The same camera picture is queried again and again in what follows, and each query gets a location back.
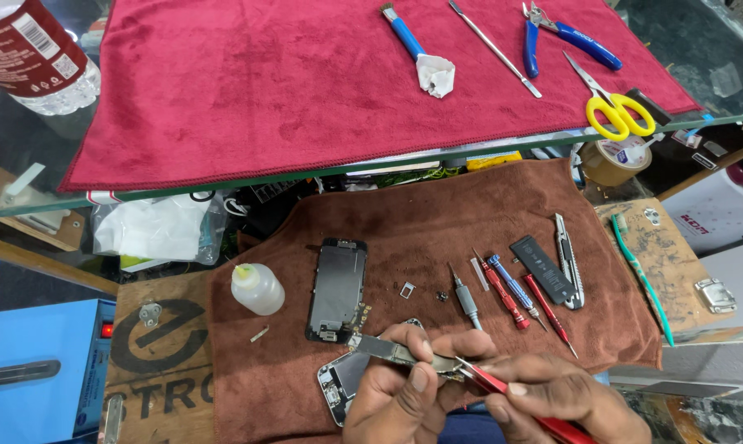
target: glass table top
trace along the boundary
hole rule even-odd
[[[110,0],[42,0],[77,43],[99,64],[94,37],[84,35],[108,15]],[[621,0],[615,9],[631,30],[678,82],[705,106],[676,118],[658,132],[705,125],[743,122],[743,22],[716,0]],[[0,90],[0,217],[53,209],[90,206],[86,193],[58,193],[57,186],[75,156],[95,113],[97,102],[67,116],[40,116]],[[714,120],[707,122],[702,115]],[[204,190],[222,190],[258,183],[326,176],[433,160],[479,156],[544,146],[560,146],[602,138],[594,129],[580,128],[534,136],[509,137],[453,148],[436,148],[401,156],[334,166],[314,171],[261,176],[196,187],[117,192],[123,200],[162,197]],[[31,182],[38,191],[5,203],[2,189],[31,165],[45,165]]]

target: cleaning brush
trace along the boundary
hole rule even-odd
[[[401,40],[401,42],[405,44],[405,48],[407,48],[407,52],[410,53],[410,56],[413,57],[413,60],[418,60],[419,54],[426,54],[424,48],[421,47],[413,33],[410,32],[410,30],[407,28],[407,25],[405,25],[404,20],[399,18],[399,16],[396,14],[396,11],[394,11],[393,3],[388,2],[383,4],[379,7],[379,10],[381,13],[383,13],[385,18],[388,19],[388,21],[390,22],[390,26],[394,29],[396,35],[399,36],[399,40]]]
[[[623,214],[614,214],[612,216],[612,223],[613,231],[615,231],[615,238],[618,240],[618,246],[621,247],[623,256],[626,257],[627,261],[629,261],[629,265],[632,266],[634,273],[637,275],[638,278],[640,278],[640,281],[643,283],[643,287],[645,287],[645,289],[648,291],[649,295],[651,296],[651,300],[654,301],[656,311],[659,313],[660,319],[662,320],[662,330],[665,333],[665,339],[667,339],[667,343],[670,344],[671,347],[675,347],[675,344],[673,343],[673,333],[670,330],[670,324],[667,323],[667,316],[665,315],[665,310],[662,308],[662,303],[660,303],[659,298],[656,297],[656,291],[654,291],[654,289],[651,287],[651,284],[648,282],[648,278],[645,277],[645,273],[643,272],[643,267],[640,266],[640,262],[637,260],[636,257],[634,257],[634,254],[632,254],[632,252],[629,251],[628,248],[626,248],[626,244],[623,243],[621,234],[626,234],[627,232],[629,232],[629,227],[626,226],[626,220],[623,217]]]

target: precision screwdriver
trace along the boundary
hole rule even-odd
[[[505,292],[503,289],[503,284],[500,283],[500,278],[498,278],[498,275],[495,274],[495,270],[492,268],[489,268],[486,262],[484,262],[484,259],[481,257],[480,254],[478,254],[478,251],[475,251],[475,248],[473,248],[473,252],[476,256],[478,256],[478,262],[481,263],[481,267],[484,269],[484,274],[487,275],[487,279],[489,279],[489,283],[492,284],[492,287],[495,287],[495,290],[498,291],[498,295],[500,295],[500,298],[503,300],[503,305],[507,309],[509,309],[509,312],[511,312],[511,316],[514,317],[515,322],[517,323],[517,328],[520,330],[527,328],[530,325],[530,321],[525,319],[517,310],[517,305],[515,304],[515,300],[509,296],[508,293]]]
[[[500,276],[503,276],[505,282],[509,285],[511,291],[515,293],[515,296],[519,299],[522,306],[528,311],[528,313],[530,313],[531,316],[533,316],[534,319],[536,319],[541,324],[541,326],[544,328],[544,331],[549,331],[547,330],[547,326],[545,326],[544,323],[541,321],[539,311],[533,306],[533,301],[530,300],[528,295],[525,294],[522,287],[519,286],[514,278],[512,278],[508,274],[508,272],[506,272],[505,268],[500,264],[500,256],[498,254],[495,254],[494,256],[489,258],[489,265],[495,267],[495,269],[498,270],[498,273],[500,273]]]
[[[533,295],[535,296],[535,298],[539,299],[539,303],[541,304],[541,307],[544,308],[544,314],[547,316],[547,319],[550,320],[552,328],[555,328],[555,332],[558,334],[558,336],[560,336],[563,342],[566,342],[566,345],[569,346],[572,355],[574,355],[575,358],[579,359],[579,357],[577,357],[577,352],[574,351],[574,347],[572,347],[571,343],[569,342],[569,335],[566,334],[566,331],[561,326],[561,323],[558,322],[558,318],[555,318],[555,313],[552,312],[552,308],[547,305],[547,301],[545,301],[544,296],[541,295],[539,286],[536,285],[535,281],[533,280],[533,275],[529,274],[528,276],[524,276],[523,279],[525,282],[528,283],[528,287],[530,287],[530,291],[533,291]]]
[[[454,271],[454,266],[452,266],[450,262],[448,262],[448,266],[451,267],[451,274],[454,275],[454,283],[456,284],[457,297],[459,298],[459,303],[462,305],[462,309],[465,311],[465,314],[470,318],[470,321],[473,323],[473,326],[476,329],[484,331],[484,329],[481,328],[481,324],[478,322],[478,309],[475,307],[475,302],[473,302],[473,297],[470,296],[470,290],[468,290],[468,286],[463,284],[462,281],[459,280],[459,277],[457,276],[457,272]]]

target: blue machine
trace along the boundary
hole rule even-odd
[[[0,442],[98,430],[115,306],[90,299],[0,311]]]

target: smartphone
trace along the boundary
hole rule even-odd
[[[325,238],[308,308],[306,339],[345,344],[347,325],[363,301],[367,246],[360,240]]]
[[[413,324],[424,328],[416,318],[408,319],[402,324]],[[351,351],[323,365],[317,371],[317,380],[325,395],[327,407],[340,428],[344,427],[349,406],[352,405],[355,393],[358,391],[360,377],[364,375],[368,364],[369,355]]]

